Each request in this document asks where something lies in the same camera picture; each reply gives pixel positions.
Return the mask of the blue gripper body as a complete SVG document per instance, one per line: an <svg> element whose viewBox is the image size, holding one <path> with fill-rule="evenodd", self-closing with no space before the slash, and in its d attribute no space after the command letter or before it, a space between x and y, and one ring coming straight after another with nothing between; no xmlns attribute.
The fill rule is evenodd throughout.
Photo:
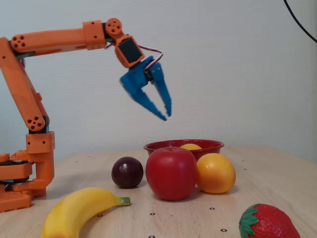
<svg viewBox="0 0 317 238"><path fill-rule="evenodd" d="M138 62L131 67L126 74L120 78L120 83L134 101L146 101L148 96L143 91L143 87L148 84L145 67L153 61L153 56Z"/></svg>

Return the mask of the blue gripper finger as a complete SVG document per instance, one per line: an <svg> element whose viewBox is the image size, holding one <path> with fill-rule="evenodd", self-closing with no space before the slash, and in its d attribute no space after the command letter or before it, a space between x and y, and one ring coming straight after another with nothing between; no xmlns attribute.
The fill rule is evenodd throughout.
<svg viewBox="0 0 317 238"><path fill-rule="evenodd" d="M170 117L171 116L171 97L164 80L164 74L162 70L162 66L159 62L155 63L149 71L152 79L151 83L156 87L161 99L163 100L166 113Z"/></svg>
<svg viewBox="0 0 317 238"><path fill-rule="evenodd" d="M148 98L147 94L142 89L138 89L136 91L134 100L163 121L166 121L166 117L156 108L154 103Z"/></svg>

